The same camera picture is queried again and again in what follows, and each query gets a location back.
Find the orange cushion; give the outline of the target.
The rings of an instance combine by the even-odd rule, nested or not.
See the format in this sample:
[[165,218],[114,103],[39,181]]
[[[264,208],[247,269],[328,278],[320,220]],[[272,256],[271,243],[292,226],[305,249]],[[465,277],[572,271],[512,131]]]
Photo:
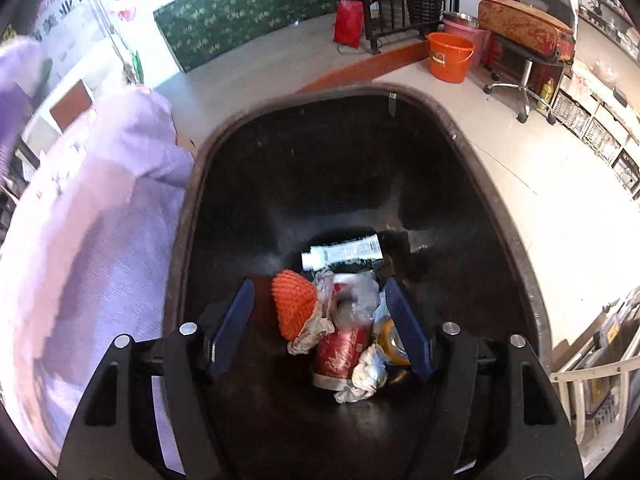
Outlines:
[[85,81],[79,79],[61,99],[51,108],[50,114],[61,132],[65,132],[72,123],[92,107],[92,96],[85,85]]

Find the orange plastic bucket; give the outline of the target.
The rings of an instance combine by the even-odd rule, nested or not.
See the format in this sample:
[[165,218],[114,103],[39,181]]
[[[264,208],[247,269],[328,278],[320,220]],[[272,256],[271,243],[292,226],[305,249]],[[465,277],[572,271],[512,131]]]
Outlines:
[[449,32],[431,32],[426,37],[428,71],[437,79],[461,84],[469,70],[475,44]]

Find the red patterned stool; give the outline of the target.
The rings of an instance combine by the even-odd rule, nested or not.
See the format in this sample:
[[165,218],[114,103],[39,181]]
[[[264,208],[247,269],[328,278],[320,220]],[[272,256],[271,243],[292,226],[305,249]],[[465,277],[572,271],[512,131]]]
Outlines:
[[518,122],[526,124],[530,114],[529,99],[534,99],[547,110],[547,122],[553,126],[556,119],[550,101],[530,90],[528,82],[535,64],[565,70],[574,63],[576,39],[573,29],[548,12],[515,0],[482,0],[478,4],[477,18],[480,27],[488,30],[506,50],[524,58],[519,82],[494,81],[484,85],[484,93],[490,96],[500,88],[516,90],[522,102],[522,109],[516,115]]

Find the red bag on floor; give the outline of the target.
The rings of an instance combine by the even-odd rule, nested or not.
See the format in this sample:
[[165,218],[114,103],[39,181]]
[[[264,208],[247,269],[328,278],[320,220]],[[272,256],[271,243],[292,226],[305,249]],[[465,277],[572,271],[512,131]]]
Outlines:
[[341,0],[337,5],[333,41],[358,49],[363,31],[363,5],[359,0]]

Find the orange mesh net trash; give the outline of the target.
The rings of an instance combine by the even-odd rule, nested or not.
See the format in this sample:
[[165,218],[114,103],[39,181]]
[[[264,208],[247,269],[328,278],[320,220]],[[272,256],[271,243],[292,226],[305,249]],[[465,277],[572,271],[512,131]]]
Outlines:
[[292,341],[314,312],[316,286],[300,274],[284,270],[272,279],[271,293],[280,333],[287,341]]

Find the purple floral bed sheet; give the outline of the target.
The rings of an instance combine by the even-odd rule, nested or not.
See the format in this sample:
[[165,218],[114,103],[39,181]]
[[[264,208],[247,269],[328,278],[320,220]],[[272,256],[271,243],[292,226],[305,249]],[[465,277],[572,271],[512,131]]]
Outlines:
[[17,203],[1,246],[2,399],[48,471],[113,339],[162,333],[192,168],[170,103],[120,84],[53,143]]

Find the red can in bin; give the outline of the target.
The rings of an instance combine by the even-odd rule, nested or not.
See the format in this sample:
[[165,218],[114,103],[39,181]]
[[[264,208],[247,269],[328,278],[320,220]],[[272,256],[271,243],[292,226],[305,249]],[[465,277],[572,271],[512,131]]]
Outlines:
[[330,391],[346,387],[361,353],[367,348],[369,335],[369,327],[359,326],[324,336],[314,356],[314,386]]

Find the black trash bin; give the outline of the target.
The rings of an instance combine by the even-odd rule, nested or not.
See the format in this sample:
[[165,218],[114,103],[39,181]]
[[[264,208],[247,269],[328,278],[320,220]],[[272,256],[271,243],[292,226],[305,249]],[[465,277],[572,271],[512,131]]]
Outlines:
[[204,479],[561,479],[520,234],[446,110],[301,93],[198,149],[167,281],[167,408]]

